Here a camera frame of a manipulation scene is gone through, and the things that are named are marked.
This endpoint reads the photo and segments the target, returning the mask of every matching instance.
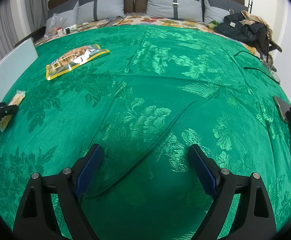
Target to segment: multicolored floral sheet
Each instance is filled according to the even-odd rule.
[[[104,19],[97,22],[91,22],[87,25],[79,25],[77,28],[77,32],[103,28],[106,26],[119,26],[119,25],[158,25],[158,26],[170,26],[170,27],[177,27],[177,28],[187,28],[187,29],[199,30],[206,33],[213,33],[215,35],[224,37],[226,39],[233,40],[222,34],[214,32],[213,30],[209,29],[207,25],[202,24],[202,23],[195,23],[195,22],[189,22],[189,21],[183,21],[183,20],[171,20],[171,19],[166,19],[166,18],[154,18],[154,17],[149,17],[147,15],[126,15],[124,18],[120,17],[115,20]],[[44,44],[48,41],[52,41],[57,38],[59,38],[58,35],[54,35],[49,38],[43,37],[42,39],[40,39],[39,41],[35,43],[35,46]],[[236,42],[244,46],[253,55],[260,57],[260,54],[257,52],[256,48],[250,47],[247,44],[244,44],[243,42],[239,42],[239,41],[236,41]]]

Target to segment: snack wrapper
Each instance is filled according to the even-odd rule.
[[[24,97],[25,97],[25,91],[17,90],[15,96],[12,98],[11,102],[9,103],[9,106],[11,106],[11,105],[19,106]],[[0,131],[1,132],[3,132],[5,130],[5,128],[7,128],[7,125],[9,124],[12,116],[13,116],[12,114],[6,115],[5,117],[3,117],[1,119],[1,121],[0,121]]]
[[[61,76],[78,66],[81,66],[95,57],[110,52],[107,49],[101,49],[99,45],[87,45],[80,48],[72,49],[63,54],[60,58],[53,61],[50,65],[46,66],[47,80]]]

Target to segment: bed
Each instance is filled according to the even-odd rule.
[[[36,43],[39,58],[5,97],[26,91],[0,132],[0,214],[12,227],[32,173],[59,173],[99,143],[103,161],[80,200],[98,237],[191,239],[212,203],[188,163],[197,143],[221,168],[262,176],[280,229],[291,215],[290,136],[273,96],[287,97],[267,76],[243,69],[266,71],[257,58],[234,57],[253,48],[202,24],[131,14],[144,13],[144,2],[125,0],[123,19]],[[46,64],[86,44],[110,53],[46,80]],[[56,195],[53,205],[69,237]]]

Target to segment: pillow strap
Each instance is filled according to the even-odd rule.
[[[178,1],[173,0],[172,6],[173,6],[173,19],[178,20]]]
[[[98,0],[93,0],[93,18],[94,18],[95,22],[98,21],[98,17],[97,17],[97,14],[96,14],[97,5],[98,5]]]

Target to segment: clear plastic bag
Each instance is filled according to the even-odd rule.
[[[53,16],[47,20],[45,38],[51,37],[57,34],[57,29],[62,28],[67,18],[60,16],[59,13],[54,13]]]
[[[50,65],[46,66],[47,80],[61,76],[78,66],[81,66],[95,57],[110,52],[107,49],[101,49],[99,45],[87,45],[80,48],[72,49],[63,54],[60,58],[53,61]]]

